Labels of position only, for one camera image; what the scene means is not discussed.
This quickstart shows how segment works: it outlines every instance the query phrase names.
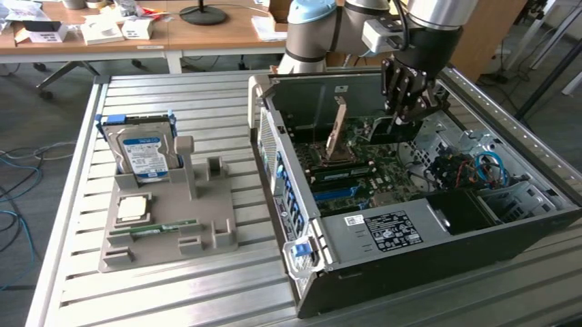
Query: warning label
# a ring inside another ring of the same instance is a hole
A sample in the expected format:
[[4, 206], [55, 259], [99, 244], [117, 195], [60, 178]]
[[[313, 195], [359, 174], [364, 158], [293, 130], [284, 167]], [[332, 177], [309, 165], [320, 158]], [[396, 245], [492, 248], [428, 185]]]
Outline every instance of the warning label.
[[422, 237], [406, 212], [387, 213], [363, 221], [380, 251], [387, 252], [422, 243]]

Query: white box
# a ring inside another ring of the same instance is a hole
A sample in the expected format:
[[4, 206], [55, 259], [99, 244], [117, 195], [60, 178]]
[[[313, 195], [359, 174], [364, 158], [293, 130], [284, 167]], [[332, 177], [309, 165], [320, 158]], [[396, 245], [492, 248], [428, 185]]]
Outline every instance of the white box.
[[125, 20], [121, 33], [129, 40], [148, 40], [152, 36], [153, 23], [151, 19]]
[[124, 41], [119, 26], [113, 22], [87, 22], [81, 25], [84, 43], [91, 44]]
[[28, 31], [28, 37], [32, 43], [61, 43], [67, 37], [68, 28], [64, 24], [59, 27], [56, 32], [31, 32]]

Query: wooden desk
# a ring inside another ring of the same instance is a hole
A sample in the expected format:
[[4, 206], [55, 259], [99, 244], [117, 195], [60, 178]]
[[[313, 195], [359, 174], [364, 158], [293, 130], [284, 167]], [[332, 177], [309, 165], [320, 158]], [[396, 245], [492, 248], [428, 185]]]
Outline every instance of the wooden desk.
[[[236, 3], [256, 6], [252, 0], [208, 0], [205, 5], [220, 3]], [[192, 1], [168, 1], [168, 12], [180, 12], [185, 7], [191, 7]], [[175, 19], [169, 22], [169, 49], [209, 49], [209, 48], [248, 48], [248, 47], [283, 47], [284, 42], [263, 42], [259, 40], [255, 28], [251, 24], [252, 16], [265, 16], [265, 14], [241, 7], [219, 6], [228, 15], [224, 23], [212, 26], [196, 26], [184, 22], [179, 15], [172, 15]]]
[[[213, 0], [212, 3], [228, 3]], [[256, 8], [252, 0], [237, 0], [237, 4]], [[139, 1], [144, 7], [177, 13], [195, 5], [193, 1]], [[22, 28], [14, 24], [13, 30], [0, 35], [0, 63], [36, 63], [52, 61], [97, 61], [111, 59], [165, 58], [169, 73], [180, 74], [183, 56], [253, 55], [283, 53], [284, 42], [261, 42], [251, 23], [251, 16], [264, 16], [260, 12], [241, 7], [224, 6], [229, 18], [215, 26], [195, 26], [185, 23], [177, 14], [172, 20], [159, 20], [153, 24], [151, 40], [125, 40], [85, 46], [81, 32], [69, 32], [63, 43], [32, 43], [29, 40], [14, 44], [13, 35]], [[43, 10], [51, 19], [69, 25], [81, 24], [83, 16], [99, 13], [95, 9], [68, 10], [61, 3], [45, 2]]]

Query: office chair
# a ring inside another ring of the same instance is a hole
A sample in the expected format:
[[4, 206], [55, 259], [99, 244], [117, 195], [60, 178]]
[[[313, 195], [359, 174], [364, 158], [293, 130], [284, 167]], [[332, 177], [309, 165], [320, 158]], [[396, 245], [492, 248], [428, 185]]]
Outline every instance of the office chair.
[[[141, 62], [136, 59], [131, 60], [131, 64], [136, 68], [141, 67]], [[47, 71], [47, 66], [43, 63], [35, 63], [33, 67], [40, 72]], [[60, 79], [60, 77], [63, 77], [76, 67], [83, 67], [84, 69], [87, 69], [89, 71], [89, 73], [93, 76], [99, 76], [99, 72], [96, 71], [96, 69], [92, 67], [92, 65], [87, 61], [69, 61], [68, 63], [65, 63], [63, 65], [63, 67], [59, 68], [59, 70], [56, 72], [53, 72], [51, 74], [51, 76], [48, 76], [43, 80], [43, 82], [39, 85], [36, 85], [36, 89], [39, 90], [39, 97], [40, 98], [43, 98], [45, 100], [51, 100], [53, 98], [53, 93], [51, 91], [45, 91], [44, 88], [48, 87], [57, 79]]]

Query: hard drive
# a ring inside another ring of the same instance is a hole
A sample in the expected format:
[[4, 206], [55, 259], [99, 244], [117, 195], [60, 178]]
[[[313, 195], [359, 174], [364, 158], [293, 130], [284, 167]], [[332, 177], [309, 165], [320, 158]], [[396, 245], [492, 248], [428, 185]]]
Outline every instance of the hard drive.
[[120, 174], [135, 174], [137, 182], [151, 183], [167, 179], [168, 170], [180, 167], [171, 113], [132, 117], [115, 114], [97, 128], [109, 144]]

